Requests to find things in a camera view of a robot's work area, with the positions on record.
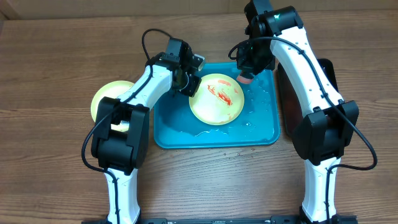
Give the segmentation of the orange green sponge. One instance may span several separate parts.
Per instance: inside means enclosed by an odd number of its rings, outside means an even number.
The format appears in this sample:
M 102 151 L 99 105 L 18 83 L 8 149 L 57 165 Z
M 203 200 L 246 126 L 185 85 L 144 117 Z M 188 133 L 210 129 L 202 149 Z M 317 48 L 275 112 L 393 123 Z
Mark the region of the orange green sponge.
M 238 82 L 242 83 L 242 84 L 248 85 L 248 84 L 250 84 L 250 83 L 253 82 L 254 77 L 253 77 L 251 74 L 249 74 L 248 77 L 247 77 L 247 76 L 244 76 L 244 75 L 238 75 L 237 78 L 236 78 L 236 80 L 237 80 Z

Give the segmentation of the yellow-green plate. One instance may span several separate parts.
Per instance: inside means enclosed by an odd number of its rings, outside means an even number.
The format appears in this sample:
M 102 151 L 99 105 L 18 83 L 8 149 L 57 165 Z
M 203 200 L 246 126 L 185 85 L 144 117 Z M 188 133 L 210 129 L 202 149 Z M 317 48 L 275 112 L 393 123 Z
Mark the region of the yellow-green plate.
M 108 83 L 102 86 L 94 95 L 91 101 L 91 117 L 93 121 L 96 122 L 96 115 L 98 110 L 98 105 L 100 101 L 104 97 L 108 98 L 117 98 L 119 95 L 122 95 L 126 91 L 128 91 L 134 85 L 133 82 L 125 81 L 125 80 L 118 80 L 111 83 Z
M 194 97 L 189 99 L 195 117 L 215 126 L 235 120 L 241 114 L 244 103 L 241 86 L 235 79 L 221 73 L 203 76 Z

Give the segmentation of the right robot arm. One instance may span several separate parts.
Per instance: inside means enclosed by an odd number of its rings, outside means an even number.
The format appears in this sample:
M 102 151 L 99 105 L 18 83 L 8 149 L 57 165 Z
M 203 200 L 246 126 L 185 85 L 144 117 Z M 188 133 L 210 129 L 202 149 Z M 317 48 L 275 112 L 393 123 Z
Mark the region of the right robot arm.
M 297 223 L 356 223 L 355 216 L 337 213 L 335 181 L 358 119 L 357 104 L 343 99 L 333 69 L 320 65 L 294 7 L 274 9 L 269 1 L 250 1 L 244 13 L 248 39 L 229 57 L 237 63 L 241 83 L 278 70 L 285 127 L 305 166 Z

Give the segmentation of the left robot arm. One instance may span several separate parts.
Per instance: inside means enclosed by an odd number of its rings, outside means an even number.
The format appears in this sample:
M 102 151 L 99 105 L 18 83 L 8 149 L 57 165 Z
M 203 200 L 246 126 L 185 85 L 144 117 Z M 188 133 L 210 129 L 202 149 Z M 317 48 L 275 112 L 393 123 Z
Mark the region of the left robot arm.
M 183 40 L 170 38 L 165 52 L 150 58 L 140 79 L 117 98 L 103 97 L 95 126 L 87 139 L 98 160 L 96 170 L 105 174 L 109 213 L 104 223 L 136 223 L 137 170 L 149 145 L 150 111 L 169 90 L 193 97 L 201 82 L 196 72 L 205 64 Z

